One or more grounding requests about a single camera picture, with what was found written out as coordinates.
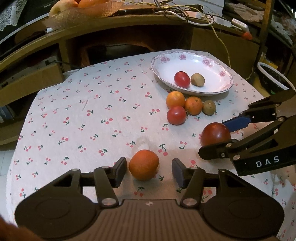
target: oval plate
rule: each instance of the oval plate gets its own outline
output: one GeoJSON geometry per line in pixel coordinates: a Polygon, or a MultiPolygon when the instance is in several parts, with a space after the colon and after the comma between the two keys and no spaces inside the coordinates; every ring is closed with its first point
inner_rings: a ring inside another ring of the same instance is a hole
{"type": "Polygon", "coordinates": [[[166,85],[185,94],[210,96],[228,91],[233,85],[232,75],[217,61],[184,51],[170,51],[154,57],[151,62],[154,74],[166,85]],[[189,88],[176,85],[176,72],[184,71],[189,77],[200,73],[205,78],[203,87],[190,84],[189,88]]]}

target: desk drawer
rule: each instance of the desk drawer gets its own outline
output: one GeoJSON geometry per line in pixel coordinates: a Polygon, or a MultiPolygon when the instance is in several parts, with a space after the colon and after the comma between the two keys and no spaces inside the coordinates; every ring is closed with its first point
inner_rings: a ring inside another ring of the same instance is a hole
{"type": "Polygon", "coordinates": [[[0,107],[63,81],[64,76],[60,65],[57,63],[50,64],[19,78],[1,89],[0,107]]]}

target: white lace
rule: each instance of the white lace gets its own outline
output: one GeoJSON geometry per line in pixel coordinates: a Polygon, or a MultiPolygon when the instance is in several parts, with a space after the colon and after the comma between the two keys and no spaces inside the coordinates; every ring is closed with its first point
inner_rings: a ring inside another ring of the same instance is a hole
{"type": "Polygon", "coordinates": [[[27,0],[14,0],[0,13],[0,31],[2,31],[7,25],[17,25],[17,21],[20,18],[20,14],[24,9],[27,0]]]}

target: hand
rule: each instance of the hand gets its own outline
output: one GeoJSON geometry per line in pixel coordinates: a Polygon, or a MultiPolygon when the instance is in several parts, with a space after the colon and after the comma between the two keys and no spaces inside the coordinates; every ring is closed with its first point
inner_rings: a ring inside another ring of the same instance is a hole
{"type": "Polygon", "coordinates": [[[43,241],[25,227],[17,228],[0,216],[0,241],[43,241]]]}

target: plate rim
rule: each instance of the plate rim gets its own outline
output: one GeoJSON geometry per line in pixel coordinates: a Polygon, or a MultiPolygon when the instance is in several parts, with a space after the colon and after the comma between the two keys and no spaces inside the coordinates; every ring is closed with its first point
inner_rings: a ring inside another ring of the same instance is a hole
{"type": "Polygon", "coordinates": [[[197,53],[194,53],[194,52],[190,52],[190,51],[168,51],[168,52],[160,53],[160,54],[158,54],[157,56],[153,57],[153,59],[152,59],[152,61],[151,61],[151,64],[150,64],[151,70],[152,70],[152,72],[156,75],[156,77],[159,78],[162,82],[171,84],[170,82],[168,82],[168,81],[162,79],[160,76],[158,76],[158,75],[156,74],[156,72],[155,72],[155,70],[154,70],[154,68],[153,68],[153,66],[152,66],[152,63],[154,63],[154,62],[156,61],[156,58],[159,57],[160,55],[163,55],[163,54],[172,54],[172,53],[189,53],[189,54],[193,54],[193,55],[198,55],[198,56],[200,56],[200,57],[208,58],[208,59],[214,61],[214,63],[216,63],[216,64],[218,64],[219,66],[221,66],[221,67],[224,69],[224,71],[226,71],[226,72],[229,74],[229,76],[230,76],[230,84],[231,84],[231,86],[230,86],[228,89],[223,90],[223,91],[219,91],[219,92],[199,92],[199,91],[193,91],[193,90],[189,90],[189,89],[186,89],[186,88],[183,88],[183,87],[180,87],[180,86],[175,85],[177,88],[179,88],[179,89],[181,89],[181,90],[189,91],[189,92],[192,92],[192,93],[198,93],[198,94],[211,94],[211,95],[214,95],[214,94],[221,94],[221,93],[224,93],[224,92],[230,90],[230,88],[234,85],[234,81],[233,81],[233,76],[232,76],[232,74],[231,74],[227,69],[225,69],[225,67],[224,67],[222,64],[218,63],[216,60],[213,60],[213,59],[210,58],[210,57],[207,57],[207,56],[204,56],[204,55],[201,55],[201,54],[197,54],[197,53]]]}

